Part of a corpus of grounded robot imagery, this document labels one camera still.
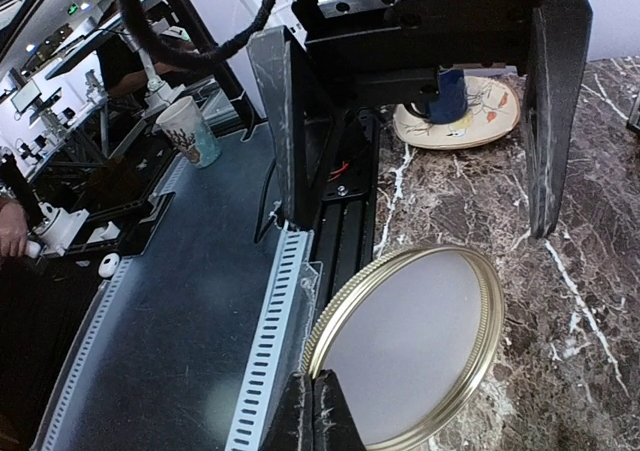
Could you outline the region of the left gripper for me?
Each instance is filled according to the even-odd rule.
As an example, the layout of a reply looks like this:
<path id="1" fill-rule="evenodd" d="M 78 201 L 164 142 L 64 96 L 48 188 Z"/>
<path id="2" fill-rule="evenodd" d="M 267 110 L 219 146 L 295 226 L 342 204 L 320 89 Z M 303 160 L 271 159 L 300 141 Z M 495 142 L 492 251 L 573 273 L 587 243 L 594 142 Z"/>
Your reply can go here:
<path id="1" fill-rule="evenodd" d="M 343 105 L 432 98 L 443 70 L 515 68 L 526 78 L 531 236 L 555 230 L 590 40 L 588 0 L 294 0 L 292 9 Z"/>

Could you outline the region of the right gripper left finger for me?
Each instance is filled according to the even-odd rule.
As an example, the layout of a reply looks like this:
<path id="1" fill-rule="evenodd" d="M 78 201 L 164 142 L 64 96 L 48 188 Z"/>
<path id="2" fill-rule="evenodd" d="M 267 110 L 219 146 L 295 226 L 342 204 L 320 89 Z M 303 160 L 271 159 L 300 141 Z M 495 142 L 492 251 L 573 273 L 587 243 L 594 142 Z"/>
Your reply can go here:
<path id="1" fill-rule="evenodd" d="M 310 376 L 306 373 L 292 373 L 263 439 L 263 450 L 314 449 L 313 397 L 313 381 Z"/>

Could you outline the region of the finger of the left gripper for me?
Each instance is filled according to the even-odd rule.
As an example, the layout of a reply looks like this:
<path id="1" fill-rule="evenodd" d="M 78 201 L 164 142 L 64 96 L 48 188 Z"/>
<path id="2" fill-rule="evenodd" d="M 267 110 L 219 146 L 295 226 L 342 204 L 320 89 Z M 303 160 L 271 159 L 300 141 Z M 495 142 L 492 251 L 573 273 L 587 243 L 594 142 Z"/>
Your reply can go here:
<path id="1" fill-rule="evenodd" d="M 357 115 L 335 102 L 306 51 L 285 26 L 255 34 L 247 46 L 271 129 L 284 219 L 314 225 L 330 172 Z"/>

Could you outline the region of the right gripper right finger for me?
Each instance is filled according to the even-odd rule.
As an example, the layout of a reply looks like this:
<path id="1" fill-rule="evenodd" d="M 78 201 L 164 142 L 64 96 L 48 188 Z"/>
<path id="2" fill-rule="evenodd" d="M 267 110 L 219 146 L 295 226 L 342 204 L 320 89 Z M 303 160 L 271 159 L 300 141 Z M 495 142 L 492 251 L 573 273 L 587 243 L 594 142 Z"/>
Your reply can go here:
<path id="1" fill-rule="evenodd" d="M 313 449 L 365 451 L 336 373 L 323 370 L 313 383 Z"/>

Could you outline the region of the white jar lid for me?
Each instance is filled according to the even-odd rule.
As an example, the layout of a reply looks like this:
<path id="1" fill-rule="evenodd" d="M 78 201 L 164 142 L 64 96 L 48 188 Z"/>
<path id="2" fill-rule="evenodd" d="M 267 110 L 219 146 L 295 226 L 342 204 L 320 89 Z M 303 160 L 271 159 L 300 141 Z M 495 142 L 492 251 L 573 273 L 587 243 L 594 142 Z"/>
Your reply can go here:
<path id="1" fill-rule="evenodd" d="M 302 366 L 336 373 L 368 450 L 411 450 L 451 421 L 496 353 L 505 314 L 499 277 L 459 246 L 387 253 L 329 301 Z"/>

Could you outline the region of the operator hand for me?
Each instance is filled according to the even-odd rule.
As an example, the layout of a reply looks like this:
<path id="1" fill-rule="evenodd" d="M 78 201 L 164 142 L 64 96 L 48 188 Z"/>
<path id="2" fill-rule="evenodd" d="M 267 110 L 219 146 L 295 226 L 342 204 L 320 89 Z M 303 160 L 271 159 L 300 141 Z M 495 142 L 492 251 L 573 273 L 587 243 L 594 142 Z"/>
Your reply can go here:
<path id="1" fill-rule="evenodd" d="M 28 242 L 26 213 L 16 201 L 2 197 L 0 212 L 1 258 L 21 257 Z"/>

